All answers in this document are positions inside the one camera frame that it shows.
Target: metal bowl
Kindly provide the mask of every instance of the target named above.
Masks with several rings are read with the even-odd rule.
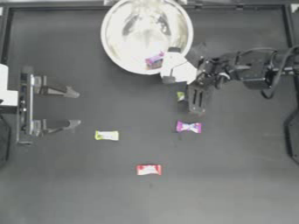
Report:
[[[148,65],[169,47],[185,55],[192,45],[192,21],[172,0],[121,0],[109,9],[100,30],[108,57],[136,74],[160,73],[161,63]]]

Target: pink candy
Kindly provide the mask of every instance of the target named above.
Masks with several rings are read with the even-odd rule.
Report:
[[[192,131],[195,133],[201,133],[201,124],[199,122],[195,123],[184,123],[177,121],[176,123],[176,131],[183,132],[183,131]]]

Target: purple wrapped candy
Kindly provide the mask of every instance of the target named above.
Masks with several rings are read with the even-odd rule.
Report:
[[[164,53],[160,52],[159,54],[156,54],[153,57],[148,58],[144,60],[145,64],[148,66],[152,66],[153,63],[156,63],[157,61],[160,61],[164,58]]]
[[[201,133],[201,124],[199,122],[184,123],[184,122],[177,121],[176,131],[183,132],[184,130],[192,131],[192,132],[200,134]]]

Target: candy wrapper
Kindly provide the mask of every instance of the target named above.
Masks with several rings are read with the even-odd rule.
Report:
[[[136,175],[143,176],[147,174],[163,175],[163,166],[159,164],[140,164],[136,166]]]
[[[159,62],[163,61],[163,58],[164,58],[164,53],[160,52],[153,57],[145,59],[144,62],[149,67],[153,67],[156,64],[159,64]]]
[[[111,140],[119,141],[119,132],[117,131],[97,131],[94,134],[96,140]]]
[[[184,101],[184,92],[177,92],[176,96],[177,96],[177,102]]]
[[[184,123],[184,122],[177,122],[176,123],[176,131],[183,132],[183,131],[192,131],[195,133],[201,133],[201,124],[199,122],[195,123]]]

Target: red candy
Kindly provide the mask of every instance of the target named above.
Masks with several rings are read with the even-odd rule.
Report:
[[[163,166],[159,164],[139,164],[136,166],[136,175],[157,174],[163,175]]]

